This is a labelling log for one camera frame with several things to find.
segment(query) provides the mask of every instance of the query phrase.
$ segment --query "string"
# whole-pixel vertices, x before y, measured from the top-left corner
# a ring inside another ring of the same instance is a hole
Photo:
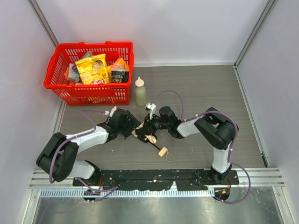
[[[172,160],[171,161],[169,161],[168,159],[167,159],[167,156],[168,156],[168,154],[169,155],[171,155],[172,156]],[[167,153],[166,153],[166,161],[168,161],[168,162],[173,162],[174,161],[174,157],[173,157],[173,155],[167,150]]]

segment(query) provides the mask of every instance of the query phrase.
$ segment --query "white wall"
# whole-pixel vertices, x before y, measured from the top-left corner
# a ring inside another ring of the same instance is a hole
[[[28,2],[2,1],[0,15],[0,223],[19,224],[60,100],[43,87],[54,47]]]
[[[279,0],[240,66],[250,108],[271,165],[299,210],[299,1]],[[299,221],[299,213],[294,213]]]
[[[137,64],[233,64],[267,0],[37,2],[59,42],[132,41]]]

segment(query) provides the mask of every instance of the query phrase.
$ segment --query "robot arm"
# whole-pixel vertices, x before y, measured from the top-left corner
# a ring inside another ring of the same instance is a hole
[[[196,116],[192,119],[181,121],[168,106],[160,109],[160,117],[153,114],[156,109],[155,105],[149,103],[146,105],[146,109],[150,113],[145,118],[143,127],[136,130],[136,134],[141,136],[140,140],[147,141],[142,137],[145,134],[151,134],[156,137],[155,132],[158,129],[167,129],[168,133],[177,139],[201,133],[214,148],[214,160],[211,166],[213,179],[216,182],[226,179],[231,169],[229,161],[230,144],[236,134],[234,125],[227,117],[217,114],[218,110],[211,107],[206,111],[206,116]]]
[[[53,178],[60,182],[66,177],[80,177],[87,184],[95,184],[100,170],[89,161],[77,161],[77,154],[98,144],[105,144],[117,137],[118,134],[126,138],[141,123],[129,112],[114,107],[106,122],[98,124],[90,130],[70,135],[55,133],[36,160],[46,173],[50,173],[54,153],[58,147],[67,141],[60,150],[54,162]]]
[[[46,147],[39,155],[36,164],[46,173],[50,173],[50,167],[58,147],[67,141],[60,149],[58,157],[54,162],[53,178],[60,182],[66,177],[80,177],[89,185],[97,183],[100,169],[89,161],[76,161],[77,154],[98,144],[105,144],[122,135],[125,139],[134,130],[138,139],[148,142],[145,135],[155,136],[159,129],[166,129],[168,133],[177,139],[182,139],[191,134],[202,133],[203,136],[214,147],[214,161],[211,166],[212,177],[216,182],[226,179],[231,164],[229,162],[229,145],[235,136],[234,125],[223,115],[213,113],[217,111],[210,108],[210,114],[204,117],[195,117],[189,120],[179,120],[170,107],[165,106],[159,110],[160,116],[155,114],[156,106],[146,106],[151,112],[145,117],[143,126],[129,112],[114,107],[109,113],[106,122],[98,124],[78,134],[63,135],[54,134]]]

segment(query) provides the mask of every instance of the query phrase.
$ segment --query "white bottle cap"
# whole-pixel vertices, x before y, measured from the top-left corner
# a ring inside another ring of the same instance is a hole
[[[140,76],[139,76],[138,79],[135,81],[135,86],[137,86],[137,87],[142,87],[142,86],[144,86],[144,81],[140,78]]]

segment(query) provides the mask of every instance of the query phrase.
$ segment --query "food package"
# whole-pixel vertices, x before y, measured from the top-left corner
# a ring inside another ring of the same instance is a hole
[[[112,83],[127,83],[129,81],[129,66],[123,58],[117,59],[108,70]]]
[[[73,63],[70,63],[69,66],[66,69],[66,72],[64,73],[64,77],[66,80],[68,80],[69,82],[75,84],[78,83],[80,81],[80,76],[78,73],[76,73],[72,67],[74,66]]]
[[[83,55],[82,58],[80,58],[80,60],[83,59],[83,58],[92,57],[92,56],[93,56],[93,52],[92,52],[92,51],[88,51],[88,52],[86,52],[86,53]],[[79,75],[79,71],[78,71],[78,69],[77,69],[77,67],[76,67],[75,64],[73,65],[72,69],[73,69],[76,73],[78,73],[78,75]]]
[[[106,54],[95,55],[76,61],[81,81],[84,85],[110,83]]]

